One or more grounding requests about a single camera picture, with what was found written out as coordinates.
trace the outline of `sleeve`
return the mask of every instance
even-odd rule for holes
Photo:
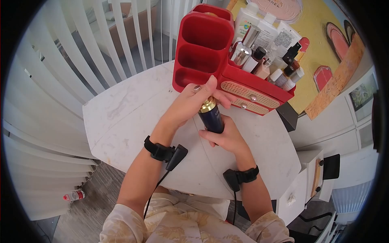
[[[285,223],[273,211],[257,219],[245,234],[258,243],[294,243],[294,239],[289,237]]]
[[[143,219],[134,210],[116,204],[103,224],[100,242],[142,243],[146,241],[146,231]]]

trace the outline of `perforated gold drawer front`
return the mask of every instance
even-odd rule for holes
[[[234,102],[232,102],[234,105],[239,106],[240,108],[244,108],[245,110],[251,110],[258,114],[267,114],[269,112],[269,109],[266,107],[257,105],[253,102],[249,102],[240,98],[237,98]]]
[[[262,104],[269,108],[277,108],[280,106],[280,102],[278,100],[275,100],[270,96],[259,93],[235,82],[224,81],[220,84],[220,86],[225,91],[239,95],[241,97],[251,100],[252,102]]]

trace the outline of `sofa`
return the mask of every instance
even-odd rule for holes
[[[151,1],[151,31],[154,33],[156,27],[156,17],[157,17],[157,4],[158,0]],[[112,4],[108,3],[108,1],[102,2],[104,13],[107,16],[112,16]],[[126,30],[128,45],[130,48],[133,48],[138,45],[137,38],[135,34],[135,26],[134,26],[134,18],[131,9],[131,3],[122,2],[120,3],[120,7],[122,10],[124,28]],[[89,25],[91,27],[93,36],[96,39],[97,45],[99,49],[110,57],[108,52],[108,48],[102,38],[100,28],[98,26],[95,13],[93,8],[86,9],[86,15],[89,21]],[[142,41],[149,39],[149,26],[147,22],[147,10],[146,6],[138,6],[138,18],[139,18],[139,28],[140,28],[140,36]],[[107,20],[108,29],[112,37],[112,41],[114,43],[117,55],[122,57],[124,55],[123,47],[120,42],[119,34],[117,32],[117,26],[115,20]]]

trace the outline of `yellow painted background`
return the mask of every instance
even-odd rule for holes
[[[313,79],[316,69],[321,65],[326,65],[334,73],[339,66],[339,61],[327,42],[326,23],[334,23],[345,35],[343,24],[339,23],[335,15],[322,0],[302,0],[302,3],[303,13],[300,19],[296,23],[290,24],[302,37],[307,37],[310,41],[307,52],[299,62],[305,75],[296,83],[294,97],[288,101],[298,114],[302,113],[318,94]],[[245,0],[238,0],[232,9],[234,18],[241,7],[246,7]]]

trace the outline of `plastic water bottle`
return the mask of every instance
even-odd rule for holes
[[[75,201],[75,200],[79,200],[79,199],[82,199],[85,197],[85,193],[84,191],[82,190],[79,190],[79,191],[73,191],[72,193],[70,194],[66,194],[63,196],[63,200],[66,200],[66,201]]]

